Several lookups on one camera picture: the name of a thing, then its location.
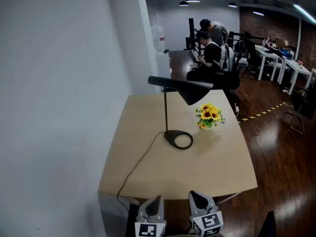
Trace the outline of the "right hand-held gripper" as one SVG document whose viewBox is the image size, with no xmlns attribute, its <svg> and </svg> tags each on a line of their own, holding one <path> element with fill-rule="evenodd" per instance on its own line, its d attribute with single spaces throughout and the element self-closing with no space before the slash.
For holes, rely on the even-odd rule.
<svg viewBox="0 0 316 237">
<path fill-rule="evenodd" d="M 211 237 L 219 234 L 224 225 L 222 212 L 214 199 L 197 191 L 190 191 L 190 222 L 192 231 L 199 237 Z"/>
</svg>

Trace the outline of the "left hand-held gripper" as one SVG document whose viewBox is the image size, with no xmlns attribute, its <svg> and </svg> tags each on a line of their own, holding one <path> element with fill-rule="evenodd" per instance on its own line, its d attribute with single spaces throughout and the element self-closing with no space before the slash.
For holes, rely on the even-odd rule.
<svg viewBox="0 0 316 237">
<path fill-rule="evenodd" d="M 167 222 L 164 217 L 164 200 L 157 196 L 140 205 L 135 222 L 135 237 L 164 237 Z"/>
</svg>

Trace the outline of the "black desk lamp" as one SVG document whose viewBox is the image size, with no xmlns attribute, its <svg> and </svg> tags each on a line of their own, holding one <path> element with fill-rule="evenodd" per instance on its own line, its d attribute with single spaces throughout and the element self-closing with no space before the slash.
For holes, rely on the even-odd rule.
<svg viewBox="0 0 316 237">
<path fill-rule="evenodd" d="M 187 105 L 193 105 L 201 100 L 213 88 L 213 84 L 197 82 L 197 81 L 181 81 L 163 77 L 149 76 L 148 83 L 154 86 L 163 87 L 164 95 L 164 113 L 165 113 L 165 140 L 174 148 L 179 150 L 186 150 L 193 144 L 193 137 L 191 134 L 181 130 L 168 129 L 168 114 L 167 114 L 167 89 L 176 90 Z M 176 144 L 176 138 L 185 135 L 190 139 L 189 145 L 181 147 Z"/>
</svg>

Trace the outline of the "black upright panel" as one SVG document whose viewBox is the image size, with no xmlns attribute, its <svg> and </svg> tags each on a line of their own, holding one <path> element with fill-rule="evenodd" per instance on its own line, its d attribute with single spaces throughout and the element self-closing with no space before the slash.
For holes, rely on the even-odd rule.
<svg viewBox="0 0 316 237">
<path fill-rule="evenodd" d="M 276 237 L 276 222 L 273 211 L 268 212 L 258 237 Z"/>
</svg>

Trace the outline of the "yellow sunflowers in white pot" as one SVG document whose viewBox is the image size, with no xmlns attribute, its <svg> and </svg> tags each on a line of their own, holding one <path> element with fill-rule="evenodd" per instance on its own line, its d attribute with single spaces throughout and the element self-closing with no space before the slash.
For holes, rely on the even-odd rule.
<svg viewBox="0 0 316 237">
<path fill-rule="evenodd" d="M 198 118 L 196 125 L 202 130 L 213 130 L 219 123 L 226 122 L 222 110 L 211 103 L 203 104 L 199 109 L 196 108 L 195 114 Z"/>
</svg>

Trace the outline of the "yellow black floor tape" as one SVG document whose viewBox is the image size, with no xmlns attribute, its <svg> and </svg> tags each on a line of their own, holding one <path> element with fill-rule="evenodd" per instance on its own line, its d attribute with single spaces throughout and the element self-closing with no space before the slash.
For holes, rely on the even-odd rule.
<svg viewBox="0 0 316 237">
<path fill-rule="evenodd" d="M 242 118 L 242 119 L 238 120 L 238 123 L 242 123 L 242 122 L 245 122 L 245 121 L 248 121 L 248 120 L 252 120 L 252 119 L 261 117 L 261 116 L 266 115 L 266 114 L 268 114 L 270 112 L 273 112 L 274 110 L 277 110 L 277 109 L 279 109 L 280 107 L 283 107 L 283 106 L 288 106 L 288 105 L 285 102 L 282 102 L 282 103 L 280 103 L 278 105 L 275 105 L 274 107 L 271 107 L 271 108 L 267 109 L 266 111 L 263 111 L 261 113 L 249 116 L 247 118 Z"/>
</svg>

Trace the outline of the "black office chair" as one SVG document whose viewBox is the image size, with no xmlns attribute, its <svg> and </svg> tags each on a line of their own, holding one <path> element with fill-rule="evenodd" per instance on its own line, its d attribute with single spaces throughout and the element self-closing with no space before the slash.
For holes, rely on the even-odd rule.
<svg viewBox="0 0 316 237">
<path fill-rule="evenodd" d="M 218 75 L 218 87 L 223 90 L 235 90 L 240 85 L 240 69 L 239 62 L 242 52 L 235 55 L 233 49 L 228 45 L 221 46 L 220 72 Z"/>
<path fill-rule="evenodd" d="M 255 43 L 252 41 L 252 35 L 245 31 L 243 41 L 248 52 L 245 73 L 252 72 L 253 75 L 259 75 L 262 58 L 257 54 Z"/>
</svg>

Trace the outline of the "white water dispenser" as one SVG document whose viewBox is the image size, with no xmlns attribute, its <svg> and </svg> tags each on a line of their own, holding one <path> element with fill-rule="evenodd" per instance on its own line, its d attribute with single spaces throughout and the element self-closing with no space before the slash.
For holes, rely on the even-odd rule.
<svg viewBox="0 0 316 237">
<path fill-rule="evenodd" d="M 163 50 L 156 51 L 156 62 L 158 76 L 171 79 L 172 69 L 170 68 L 169 53 L 164 54 Z"/>
</svg>

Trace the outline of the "black cantilever chair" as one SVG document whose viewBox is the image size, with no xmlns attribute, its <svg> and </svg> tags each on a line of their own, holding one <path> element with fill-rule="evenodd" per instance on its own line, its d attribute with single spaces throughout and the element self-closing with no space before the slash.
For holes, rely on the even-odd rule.
<svg viewBox="0 0 316 237">
<path fill-rule="evenodd" d="M 309 120 L 312 120 L 314 117 L 314 112 L 316 110 L 316 83 L 311 83 L 307 89 L 300 86 L 295 87 L 295 90 L 290 97 L 293 112 L 290 111 L 289 106 L 284 114 L 292 116 L 289 123 L 290 128 L 299 134 L 304 134 L 304 125 L 301 116 L 304 116 Z M 295 120 L 300 122 L 301 130 L 293 127 Z"/>
</svg>

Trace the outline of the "white desk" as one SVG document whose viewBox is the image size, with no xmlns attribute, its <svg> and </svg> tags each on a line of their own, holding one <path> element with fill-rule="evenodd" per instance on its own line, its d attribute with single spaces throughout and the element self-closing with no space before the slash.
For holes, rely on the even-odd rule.
<svg viewBox="0 0 316 237">
<path fill-rule="evenodd" d="M 291 79 L 291 87 L 290 87 L 290 89 L 288 91 L 288 95 L 292 94 L 293 88 L 295 86 L 295 83 L 296 83 L 296 80 L 297 80 L 297 77 L 298 77 L 299 74 L 308 76 L 307 82 L 305 84 L 305 89 L 307 89 L 308 86 L 310 85 L 310 82 L 311 82 L 311 79 L 312 79 L 312 73 L 309 70 L 307 70 L 303 65 L 300 65 L 298 62 L 296 62 L 294 60 L 289 60 L 289 59 L 284 59 L 283 60 L 282 67 L 280 69 L 280 73 L 279 73 L 277 82 L 279 84 L 282 83 L 282 79 L 283 79 L 286 67 L 289 67 L 294 72 L 294 75 L 292 76 L 292 79 Z"/>
<path fill-rule="evenodd" d="M 280 68 L 282 68 L 283 67 L 283 63 L 284 63 L 284 59 L 279 57 L 275 53 L 269 53 L 268 49 L 263 47 L 263 46 L 255 45 L 255 49 L 262 56 L 262 62 L 261 62 L 261 66 L 260 66 L 260 69 L 259 69 L 258 80 L 261 80 L 261 78 L 262 78 L 263 69 L 264 69 L 264 65 L 265 65 L 266 59 L 267 58 L 271 58 L 273 60 L 273 62 L 274 62 L 274 66 L 273 66 L 273 71 L 272 71 L 270 79 L 271 79 L 271 81 L 273 81 L 273 79 L 275 77 L 276 70 L 277 70 L 278 62 L 279 61 L 281 62 Z"/>
</svg>

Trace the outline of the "clear water dispenser bottle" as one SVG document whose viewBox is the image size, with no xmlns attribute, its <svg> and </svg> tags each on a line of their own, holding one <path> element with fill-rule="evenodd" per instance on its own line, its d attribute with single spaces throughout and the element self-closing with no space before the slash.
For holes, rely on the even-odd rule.
<svg viewBox="0 0 316 237">
<path fill-rule="evenodd" d="M 154 49 L 156 51 L 165 49 L 165 34 L 162 26 L 151 26 Z"/>
</svg>

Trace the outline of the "black stair railing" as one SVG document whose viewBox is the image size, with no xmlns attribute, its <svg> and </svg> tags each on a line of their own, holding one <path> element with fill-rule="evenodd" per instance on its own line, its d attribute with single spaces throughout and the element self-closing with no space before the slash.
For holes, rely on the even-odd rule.
<svg viewBox="0 0 316 237">
<path fill-rule="evenodd" d="M 195 42 L 196 33 L 198 29 L 194 26 L 194 19 L 189 18 L 189 37 L 186 37 L 186 48 L 185 50 L 191 51 L 195 61 L 198 61 L 198 56 L 203 56 L 204 48 L 199 42 Z M 227 45 L 233 49 L 234 53 L 237 55 L 241 52 L 241 57 L 246 59 L 248 57 L 248 50 L 244 43 L 244 34 L 229 32 L 229 38 Z"/>
</svg>

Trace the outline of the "long ceiling light strip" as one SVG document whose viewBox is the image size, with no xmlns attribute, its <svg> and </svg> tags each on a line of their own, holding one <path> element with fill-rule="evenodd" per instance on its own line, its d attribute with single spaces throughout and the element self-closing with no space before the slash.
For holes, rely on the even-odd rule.
<svg viewBox="0 0 316 237">
<path fill-rule="evenodd" d="M 293 7 L 296 10 L 298 10 L 302 15 L 304 15 L 304 17 L 306 17 L 310 22 L 316 24 L 316 19 L 311 14 L 309 14 L 303 7 L 301 7 L 298 4 L 293 4 Z"/>
</svg>

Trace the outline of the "white support post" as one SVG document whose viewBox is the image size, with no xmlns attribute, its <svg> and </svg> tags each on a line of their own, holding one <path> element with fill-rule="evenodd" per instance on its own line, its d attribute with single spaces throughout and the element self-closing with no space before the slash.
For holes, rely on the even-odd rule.
<svg viewBox="0 0 316 237">
<path fill-rule="evenodd" d="M 294 60 L 298 60 L 298 54 L 299 54 L 299 49 L 300 49 L 300 43 L 301 43 L 301 29 L 302 29 L 302 19 L 301 17 L 298 18 L 298 39 L 297 39 L 297 47 L 295 51 L 295 58 Z"/>
</svg>

